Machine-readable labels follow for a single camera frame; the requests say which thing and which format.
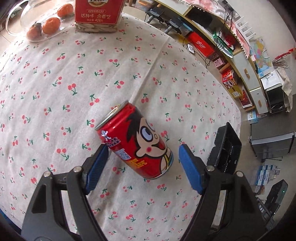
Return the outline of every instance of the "wall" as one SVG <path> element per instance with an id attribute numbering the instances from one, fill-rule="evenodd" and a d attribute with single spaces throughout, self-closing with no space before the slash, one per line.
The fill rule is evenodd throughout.
<path id="1" fill-rule="evenodd" d="M 261 36 L 268 55 L 276 56 L 293 48 L 295 41 L 275 8 L 268 0 L 227 0 L 244 20 L 249 22 L 255 37 Z"/>

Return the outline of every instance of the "can lid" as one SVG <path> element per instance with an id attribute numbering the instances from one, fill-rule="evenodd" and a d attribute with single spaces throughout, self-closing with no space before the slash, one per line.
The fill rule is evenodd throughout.
<path id="1" fill-rule="evenodd" d="M 100 129 L 104 124 L 106 124 L 109 120 L 111 120 L 118 112 L 120 112 L 126 105 L 128 104 L 128 100 L 122 102 L 120 105 L 111 110 L 97 126 L 94 128 L 96 131 Z"/>

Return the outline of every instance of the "tablecloth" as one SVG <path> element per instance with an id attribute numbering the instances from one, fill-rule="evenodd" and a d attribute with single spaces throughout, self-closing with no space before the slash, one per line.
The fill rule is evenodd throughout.
<path id="1" fill-rule="evenodd" d="M 20 36 L 1 55 L 0 70 L 0 208 L 19 226 L 43 172 L 82 165 L 100 145 L 95 125 L 124 100 L 155 127 L 174 162 L 147 180 L 110 155 L 88 196 L 109 240 L 179 240 L 200 199 L 178 161 L 179 145 L 206 163 L 220 126 L 228 121 L 239 135 L 241 114 L 224 87 L 179 43 L 127 14 L 113 34 L 71 26 L 38 43 Z"/>

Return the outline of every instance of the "beverage can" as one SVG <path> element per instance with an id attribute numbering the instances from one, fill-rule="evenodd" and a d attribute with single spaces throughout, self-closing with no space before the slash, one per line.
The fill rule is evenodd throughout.
<path id="1" fill-rule="evenodd" d="M 108 148 L 146 179 L 160 177 L 172 165 L 172 151 L 154 126 L 128 101 L 115 107 L 95 130 Z"/>

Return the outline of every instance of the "drawer handle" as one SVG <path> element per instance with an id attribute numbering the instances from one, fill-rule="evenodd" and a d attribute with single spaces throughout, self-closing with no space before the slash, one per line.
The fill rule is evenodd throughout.
<path id="1" fill-rule="evenodd" d="M 247 78 L 250 79 L 250 75 L 249 75 L 247 69 L 244 69 L 244 73 L 246 74 Z"/>

